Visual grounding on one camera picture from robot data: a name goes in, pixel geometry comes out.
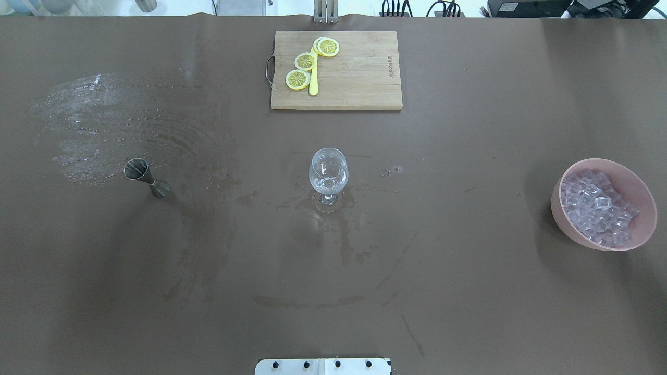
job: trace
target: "wooden cutting board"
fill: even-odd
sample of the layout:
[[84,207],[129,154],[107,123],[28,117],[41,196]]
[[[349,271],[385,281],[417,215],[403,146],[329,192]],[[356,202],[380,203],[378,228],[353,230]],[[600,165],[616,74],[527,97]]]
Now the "wooden cutting board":
[[[288,88],[285,76],[318,37],[334,38],[340,51],[318,57],[319,93],[310,96],[308,88]],[[403,108],[395,31],[276,31],[274,54],[273,109]]]

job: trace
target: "pink bowl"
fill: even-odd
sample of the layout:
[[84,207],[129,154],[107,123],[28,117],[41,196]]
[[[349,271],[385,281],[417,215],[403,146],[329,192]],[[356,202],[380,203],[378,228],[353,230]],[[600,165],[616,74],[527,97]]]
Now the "pink bowl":
[[[563,183],[563,179],[569,175],[578,174],[587,169],[606,173],[616,191],[623,196],[623,200],[634,204],[639,210],[639,215],[632,219],[630,226],[628,227],[630,233],[632,233],[632,239],[628,246],[624,248],[607,248],[606,246],[596,244],[584,237],[584,235],[572,225],[565,214],[565,209],[560,201],[560,186]],[[572,164],[572,166],[563,173],[563,176],[561,176],[554,188],[554,193],[551,195],[551,213],[554,215],[556,224],[558,224],[558,227],[566,236],[578,244],[597,250],[624,251],[638,248],[651,238],[658,223],[656,201],[653,200],[653,195],[651,195],[651,192],[648,190],[648,187],[646,187],[642,179],[637,177],[636,174],[632,173],[631,170],[623,165],[607,159],[585,159]]]

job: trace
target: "cutting board handle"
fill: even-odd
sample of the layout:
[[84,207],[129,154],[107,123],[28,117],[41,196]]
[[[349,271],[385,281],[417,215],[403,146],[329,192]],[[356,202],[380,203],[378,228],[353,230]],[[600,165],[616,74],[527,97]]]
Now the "cutting board handle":
[[[271,60],[273,60],[273,71],[271,72],[271,78],[269,78],[269,65],[271,64]],[[264,69],[264,77],[266,77],[266,80],[269,81],[270,87],[273,87],[274,74],[275,74],[275,51],[271,51],[271,56],[269,56],[269,59],[266,60],[266,69]]]

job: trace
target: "brown table surface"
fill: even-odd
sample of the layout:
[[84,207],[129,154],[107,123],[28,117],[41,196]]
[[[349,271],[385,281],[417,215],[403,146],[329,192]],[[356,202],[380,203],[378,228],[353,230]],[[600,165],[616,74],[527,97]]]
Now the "brown table surface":
[[[318,29],[396,30],[404,109],[271,110],[275,30]],[[616,253],[549,209],[569,165],[603,157],[667,210],[667,22],[10,17],[0,35],[3,374],[667,373],[660,214]],[[307,180],[327,146],[350,165],[334,214]],[[135,156],[169,198],[122,176]]]

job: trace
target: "wine glass stem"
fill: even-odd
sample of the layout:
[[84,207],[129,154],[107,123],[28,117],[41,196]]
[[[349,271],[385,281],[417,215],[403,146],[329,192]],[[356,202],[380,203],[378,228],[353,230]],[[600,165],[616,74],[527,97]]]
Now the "wine glass stem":
[[338,196],[335,194],[320,194],[319,200],[324,205],[332,206],[338,200]]

